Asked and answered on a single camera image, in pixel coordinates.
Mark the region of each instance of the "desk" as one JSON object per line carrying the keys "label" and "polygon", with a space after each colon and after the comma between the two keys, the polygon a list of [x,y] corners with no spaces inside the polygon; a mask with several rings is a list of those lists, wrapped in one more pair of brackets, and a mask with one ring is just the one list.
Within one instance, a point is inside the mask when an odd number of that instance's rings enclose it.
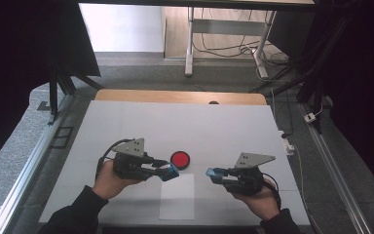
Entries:
{"label": "desk", "polygon": [[206,176],[208,167],[233,167],[241,152],[276,156],[260,170],[278,181],[282,206],[292,210],[295,222],[309,225],[272,111],[261,95],[113,90],[100,91],[91,102],[40,221],[94,183],[96,162],[110,144],[132,137],[145,137],[145,151],[157,159],[168,160],[178,150],[189,153],[191,164],[180,178],[192,178],[192,212],[188,218],[161,218],[163,183],[153,176],[111,199],[99,214],[103,225],[257,225],[244,203]]}
{"label": "desk", "polygon": [[[278,1],[286,4],[296,5],[314,5],[313,0],[285,0]],[[228,34],[228,35],[249,35],[260,36],[260,42],[256,50],[251,53],[256,62],[257,69],[261,79],[267,79],[268,74],[264,67],[261,55],[267,36],[270,32],[272,22],[276,11],[272,11],[264,22],[254,21],[234,21],[234,20],[218,20],[218,19],[194,19],[194,7],[189,8],[189,33],[188,45],[186,53],[185,75],[193,75],[193,33],[210,33],[210,34]]]}

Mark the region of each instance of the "white paper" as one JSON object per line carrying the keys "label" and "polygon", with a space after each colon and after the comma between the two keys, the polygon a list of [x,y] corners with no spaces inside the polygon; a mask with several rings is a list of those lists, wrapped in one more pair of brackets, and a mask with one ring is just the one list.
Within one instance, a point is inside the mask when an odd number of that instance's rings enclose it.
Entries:
{"label": "white paper", "polygon": [[160,219],[194,219],[194,174],[163,182]]}

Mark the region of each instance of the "red dot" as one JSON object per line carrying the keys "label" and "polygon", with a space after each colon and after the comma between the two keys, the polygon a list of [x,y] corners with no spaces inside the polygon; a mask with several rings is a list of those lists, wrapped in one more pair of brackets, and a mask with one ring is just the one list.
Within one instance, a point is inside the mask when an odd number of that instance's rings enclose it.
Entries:
{"label": "red dot", "polygon": [[183,151],[173,153],[170,160],[179,170],[186,169],[190,164],[190,156]]}

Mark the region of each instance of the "aluminum rail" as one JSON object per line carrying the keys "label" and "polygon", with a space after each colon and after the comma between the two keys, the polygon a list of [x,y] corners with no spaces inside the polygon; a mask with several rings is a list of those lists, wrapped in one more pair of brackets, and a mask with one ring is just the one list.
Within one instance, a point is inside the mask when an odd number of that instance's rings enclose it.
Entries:
{"label": "aluminum rail", "polygon": [[[303,116],[308,114],[308,112],[305,110],[305,107],[302,104],[299,104],[299,110]],[[337,166],[332,153],[327,147],[327,144],[323,136],[318,134],[313,125],[308,124],[308,128],[312,135],[312,138],[315,141],[315,144],[318,147],[318,151],[324,162],[324,165],[326,166],[327,171],[329,172],[329,175],[333,180],[333,184],[335,185],[342,202],[346,206],[347,212],[352,220],[356,232],[359,234],[372,233],[362,211],[360,210],[359,205],[357,204],[354,195],[352,194],[348,184],[345,181],[345,178],[339,170],[339,167]]]}
{"label": "aluminum rail", "polygon": [[54,135],[56,134],[57,128],[67,116],[72,100],[73,99],[71,96],[65,96],[65,98],[62,100],[62,103],[59,107],[60,111],[57,119],[54,121],[52,125],[48,125],[45,127],[41,137],[39,138],[37,144],[32,150],[31,155],[26,161],[25,166],[20,172],[19,177],[14,183],[14,186],[12,187],[3,205],[1,206],[0,234],[4,233],[7,229],[14,212],[18,207],[18,204],[20,202],[20,199],[22,198],[23,193],[27,189],[29,182],[33,179],[33,176],[41,162],[41,159],[45,155]]}

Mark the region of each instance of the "white table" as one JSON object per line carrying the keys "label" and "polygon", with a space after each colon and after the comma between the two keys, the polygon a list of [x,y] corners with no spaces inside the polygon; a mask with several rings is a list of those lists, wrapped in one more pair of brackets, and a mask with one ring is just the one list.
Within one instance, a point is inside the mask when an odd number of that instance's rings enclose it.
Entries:
{"label": "white table", "polygon": [[40,222],[94,184],[96,162],[112,143],[132,137],[144,137],[145,150],[158,159],[189,153],[191,164],[181,174],[194,178],[193,219],[160,219],[162,182],[154,176],[110,200],[99,214],[103,225],[258,225],[245,204],[205,175],[209,167],[233,167],[241,152],[276,156],[260,170],[278,181],[282,206],[295,222],[310,224],[270,106],[98,100],[87,111]]}

